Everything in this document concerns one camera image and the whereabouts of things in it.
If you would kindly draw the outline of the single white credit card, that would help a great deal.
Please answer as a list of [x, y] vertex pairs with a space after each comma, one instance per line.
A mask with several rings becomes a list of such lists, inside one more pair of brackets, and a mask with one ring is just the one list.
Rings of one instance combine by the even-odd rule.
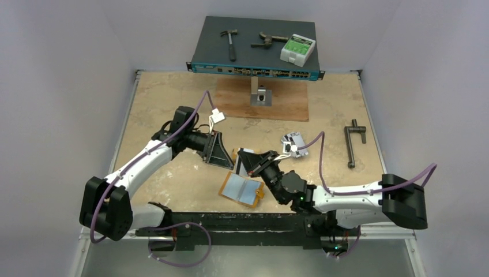
[[242, 163], [242, 159], [238, 155], [238, 152], [240, 150], [243, 150], [244, 152], [249, 152], [249, 153], [254, 153], [255, 151], [253, 149], [248, 149], [248, 148], [234, 148], [233, 153], [232, 153], [232, 158], [234, 159], [235, 167], [233, 169], [233, 173], [236, 175], [240, 175], [242, 177], [248, 177], [248, 173]]

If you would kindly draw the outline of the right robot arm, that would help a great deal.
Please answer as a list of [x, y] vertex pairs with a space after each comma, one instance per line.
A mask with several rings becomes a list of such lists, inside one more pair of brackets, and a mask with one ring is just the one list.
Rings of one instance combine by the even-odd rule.
[[369, 184], [327, 189], [308, 184], [293, 170], [281, 171], [275, 151], [255, 154], [240, 150], [238, 157], [247, 175], [260, 177], [279, 204], [289, 205], [297, 214], [334, 212], [324, 219], [329, 234], [378, 222], [411, 230], [428, 227], [424, 186], [415, 181], [383, 174], [379, 181]]

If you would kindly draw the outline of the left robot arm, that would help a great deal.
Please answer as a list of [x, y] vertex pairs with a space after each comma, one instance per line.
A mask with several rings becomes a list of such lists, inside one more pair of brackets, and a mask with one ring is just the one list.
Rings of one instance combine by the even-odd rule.
[[222, 133], [200, 132], [195, 127], [197, 121], [194, 108], [178, 107], [173, 119], [165, 123], [169, 129], [162, 127], [156, 132], [132, 160], [104, 178], [90, 178], [85, 185], [79, 222], [113, 241], [130, 230], [144, 228], [158, 236], [167, 235], [172, 228], [169, 208], [156, 202], [132, 207], [131, 198], [141, 185], [186, 149], [196, 151], [207, 164], [234, 167], [223, 146]]

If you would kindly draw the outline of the white credit card stack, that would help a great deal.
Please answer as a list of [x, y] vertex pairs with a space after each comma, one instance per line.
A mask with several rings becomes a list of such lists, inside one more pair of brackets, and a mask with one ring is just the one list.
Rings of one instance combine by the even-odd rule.
[[281, 142], [283, 146], [282, 153], [285, 155], [290, 154], [293, 158], [302, 158], [309, 154], [306, 148], [299, 149], [306, 145], [300, 132], [291, 132], [283, 135]]

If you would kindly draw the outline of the orange leather card holder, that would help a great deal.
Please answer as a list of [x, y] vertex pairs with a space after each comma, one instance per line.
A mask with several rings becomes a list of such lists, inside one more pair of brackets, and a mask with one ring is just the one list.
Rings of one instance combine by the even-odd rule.
[[256, 208], [265, 196], [264, 186], [263, 182], [229, 171], [219, 189], [218, 195], [240, 205]]

